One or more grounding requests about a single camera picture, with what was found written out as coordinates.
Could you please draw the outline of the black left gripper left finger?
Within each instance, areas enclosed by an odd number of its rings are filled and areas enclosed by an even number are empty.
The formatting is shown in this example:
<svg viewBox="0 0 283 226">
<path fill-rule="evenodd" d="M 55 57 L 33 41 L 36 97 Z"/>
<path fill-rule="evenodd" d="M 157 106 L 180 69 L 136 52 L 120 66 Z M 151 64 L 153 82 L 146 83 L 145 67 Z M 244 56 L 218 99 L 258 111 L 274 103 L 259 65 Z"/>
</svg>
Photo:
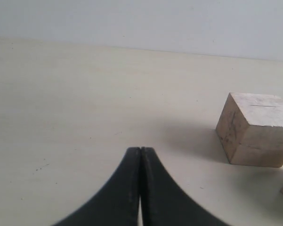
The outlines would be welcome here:
<svg viewBox="0 0 283 226">
<path fill-rule="evenodd" d="M 137 226 L 140 148 L 127 149 L 104 186 L 57 226 Z"/>
</svg>

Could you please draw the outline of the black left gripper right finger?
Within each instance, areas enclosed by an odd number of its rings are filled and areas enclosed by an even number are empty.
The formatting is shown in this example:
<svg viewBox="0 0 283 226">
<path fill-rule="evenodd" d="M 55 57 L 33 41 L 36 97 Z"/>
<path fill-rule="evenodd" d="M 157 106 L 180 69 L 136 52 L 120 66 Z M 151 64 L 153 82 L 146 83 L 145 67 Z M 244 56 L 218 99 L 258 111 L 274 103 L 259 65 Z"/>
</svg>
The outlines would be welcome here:
<svg viewBox="0 0 283 226">
<path fill-rule="evenodd" d="M 226 226 L 188 196 L 151 147 L 141 148 L 140 198 L 145 226 Z"/>
</svg>

